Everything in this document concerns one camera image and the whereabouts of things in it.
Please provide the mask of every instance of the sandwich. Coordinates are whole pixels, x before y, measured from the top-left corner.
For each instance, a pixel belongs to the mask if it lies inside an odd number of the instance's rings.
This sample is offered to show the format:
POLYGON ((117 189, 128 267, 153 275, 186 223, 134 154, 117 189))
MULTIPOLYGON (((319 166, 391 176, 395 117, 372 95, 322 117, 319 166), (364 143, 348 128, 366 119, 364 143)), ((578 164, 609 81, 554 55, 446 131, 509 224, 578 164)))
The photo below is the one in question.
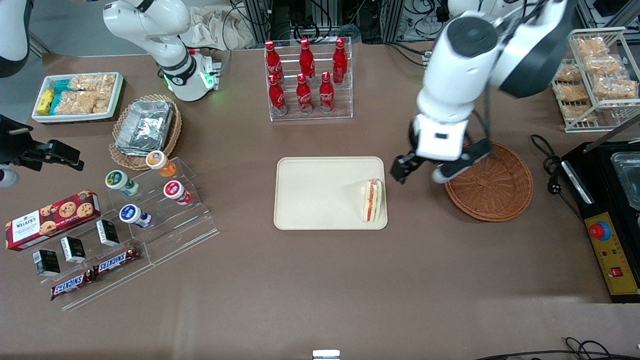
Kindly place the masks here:
POLYGON ((365 187, 364 222, 378 221, 382 203, 382 181, 370 179, 365 187))

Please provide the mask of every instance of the white tray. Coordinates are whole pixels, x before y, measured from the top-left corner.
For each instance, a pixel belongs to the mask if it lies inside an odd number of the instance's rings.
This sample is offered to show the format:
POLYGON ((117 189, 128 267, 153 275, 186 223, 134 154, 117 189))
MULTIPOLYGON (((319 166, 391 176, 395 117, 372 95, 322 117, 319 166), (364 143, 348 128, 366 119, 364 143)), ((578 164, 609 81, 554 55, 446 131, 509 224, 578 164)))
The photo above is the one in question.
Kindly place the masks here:
POLYGON ((280 230, 380 230, 387 226, 385 167, 370 157, 282 158, 273 223, 280 230), (368 179, 382 181, 377 222, 364 222, 368 179))
POLYGON ((40 91, 38 92, 38 97, 36 98, 36 103, 33 105, 33 111, 31 112, 31 117, 33 120, 42 123, 42 124, 63 124, 66 122, 86 122, 93 120, 101 120, 108 119, 113 116, 116 111, 116 107, 118 105, 118 98, 120 97, 120 91, 122 89, 122 75, 119 72, 91 72, 86 74, 67 74, 67 75, 51 75, 44 78, 42 81, 42 86, 40 87, 40 91), (58 80, 68 80, 76 75, 114 75, 116 77, 116 81, 113 84, 113 91, 111 92, 111 98, 109 100, 109 106, 107 107, 107 112, 105 113, 95 113, 95 114, 78 114, 78 115, 40 115, 36 111, 38 107, 38 102, 44 94, 45 90, 48 88, 53 89, 53 85, 58 80))

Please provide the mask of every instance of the aluminum foil container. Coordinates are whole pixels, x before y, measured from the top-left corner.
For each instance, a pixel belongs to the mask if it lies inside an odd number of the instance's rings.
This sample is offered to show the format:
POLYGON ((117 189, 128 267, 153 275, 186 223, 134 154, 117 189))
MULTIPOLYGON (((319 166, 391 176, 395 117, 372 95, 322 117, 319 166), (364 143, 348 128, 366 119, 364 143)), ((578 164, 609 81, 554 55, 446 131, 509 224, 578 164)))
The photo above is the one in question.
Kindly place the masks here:
POLYGON ((164 150, 172 116, 173 105, 166 101, 135 101, 122 122, 116 149, 133 156, 164 150))

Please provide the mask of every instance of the yellow control panel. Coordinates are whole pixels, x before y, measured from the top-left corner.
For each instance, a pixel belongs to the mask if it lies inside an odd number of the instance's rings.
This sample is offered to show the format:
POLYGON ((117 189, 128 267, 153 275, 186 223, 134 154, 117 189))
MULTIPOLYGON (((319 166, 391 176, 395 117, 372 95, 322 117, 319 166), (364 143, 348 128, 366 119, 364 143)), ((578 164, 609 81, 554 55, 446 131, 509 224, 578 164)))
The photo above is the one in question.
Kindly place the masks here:
POLYGON ((611 295, 640 293, 625 253, 620 247, 609 213, 588 218, 584 224, 587 226, 609 293, 611 295))

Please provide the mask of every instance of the black small box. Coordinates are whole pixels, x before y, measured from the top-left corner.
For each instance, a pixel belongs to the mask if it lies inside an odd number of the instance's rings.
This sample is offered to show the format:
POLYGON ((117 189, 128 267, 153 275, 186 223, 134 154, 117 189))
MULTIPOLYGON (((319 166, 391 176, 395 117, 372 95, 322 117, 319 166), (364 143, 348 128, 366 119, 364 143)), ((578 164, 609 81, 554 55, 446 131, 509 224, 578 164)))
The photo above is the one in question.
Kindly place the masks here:
POLYGON ((80 239, 65 236, 60 239, 60 245, 62 245, 62 252, 65 254, 65 260, 68 262, 82 263, 86 259, 84 247, 82 246, 82 241, 80 241, 80 239))
POLYGON ((107 246, 116 246, 120 242, 118 241, 118 233, 116 232, 116 226, 109 220, 100 220, 95 225, 98 227, 98 236, 100 236, 100 242, 107 246))
POLYGON ((56 276, 60 274, 60 264, 55 251, 38 250, 33 253, 36 273, 40 276, 56 276))

